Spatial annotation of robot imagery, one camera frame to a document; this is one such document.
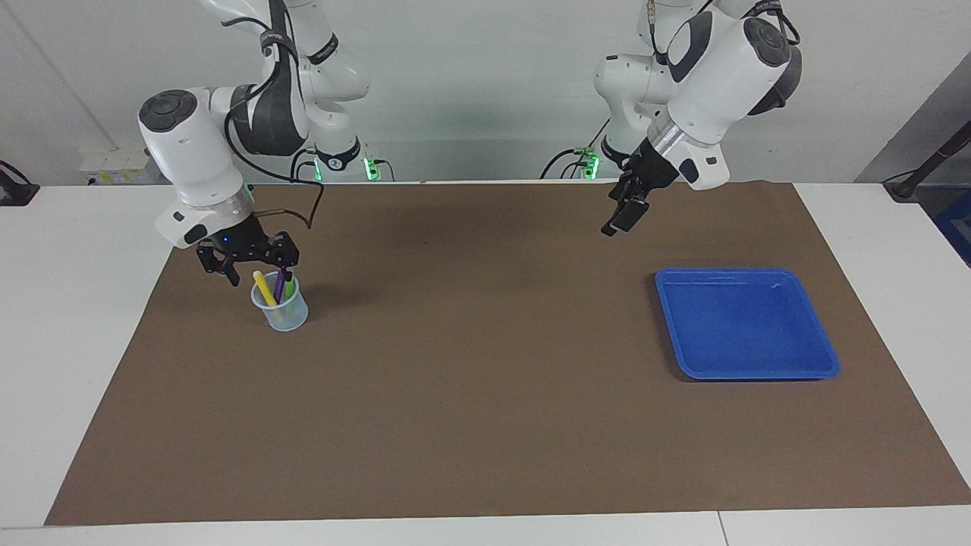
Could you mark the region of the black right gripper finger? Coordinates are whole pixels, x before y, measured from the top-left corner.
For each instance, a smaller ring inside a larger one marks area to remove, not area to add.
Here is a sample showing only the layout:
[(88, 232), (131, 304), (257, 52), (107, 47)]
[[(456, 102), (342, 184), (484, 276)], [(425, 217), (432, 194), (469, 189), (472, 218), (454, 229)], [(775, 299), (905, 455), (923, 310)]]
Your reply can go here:
[(218, 274), (225, 277), (232, 287), (238, 287), (240, 276), (235, 268), (235, 256), (219, 255), (214, 244), (197, 244), (196, 255), (205, 273)]
[(278, 232), (267, 237), (262, 262), (276, 268), (298, 266), (300, 251), (288, 232)]

